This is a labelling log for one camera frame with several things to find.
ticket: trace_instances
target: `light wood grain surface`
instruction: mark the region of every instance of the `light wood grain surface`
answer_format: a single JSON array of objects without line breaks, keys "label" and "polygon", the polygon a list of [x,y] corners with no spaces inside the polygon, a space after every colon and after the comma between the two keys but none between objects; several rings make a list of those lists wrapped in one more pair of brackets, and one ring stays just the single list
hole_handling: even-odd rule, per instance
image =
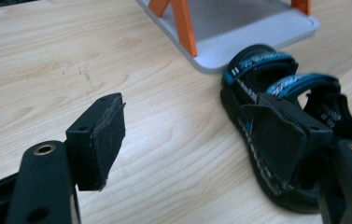
[{"label": "light wood grain surface", "polygon": [[[330,73],[352,112],[352,1],[312,1],[317,33],[283,50]],[[0,8],[0,178],[28,147],[65,140],[97,98],[121,92],[126,137],[102,192],[80,192],[84,223],[321,223],[260,190],[219,100],[134,0],[40,0]]]}]

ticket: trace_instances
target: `black sandal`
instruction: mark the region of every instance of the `black sandal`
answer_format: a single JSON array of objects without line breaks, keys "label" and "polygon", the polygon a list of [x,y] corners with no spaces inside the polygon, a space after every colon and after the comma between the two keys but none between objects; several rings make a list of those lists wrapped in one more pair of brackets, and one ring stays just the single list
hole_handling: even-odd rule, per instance
[{"label": "black sandal", "polygon": [[[249,47],[226,68],[220,97],[249,145],[266,195],[288,210],[317,213],[318,183],[309,157],[334,136],[352,139],[352,117],[336,77],[294,75],[297,67],[285,52]],[[302,110],[298,96],[308,90]]]}]

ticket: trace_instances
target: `orange stand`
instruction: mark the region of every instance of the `orange stand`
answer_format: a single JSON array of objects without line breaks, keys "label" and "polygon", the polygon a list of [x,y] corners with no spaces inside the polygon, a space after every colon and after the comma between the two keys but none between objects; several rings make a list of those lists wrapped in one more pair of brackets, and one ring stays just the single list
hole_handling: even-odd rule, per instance
[{"label": "orange stand", "polygon": [[[148,8],[157,17],[161,17],[170,3],[175,16],[178,40],[192,57],[196,57],[198,53],[190,19],[188,0],[150,0]],[[311,0],[291,0],[291,6],[310,16]]]}]

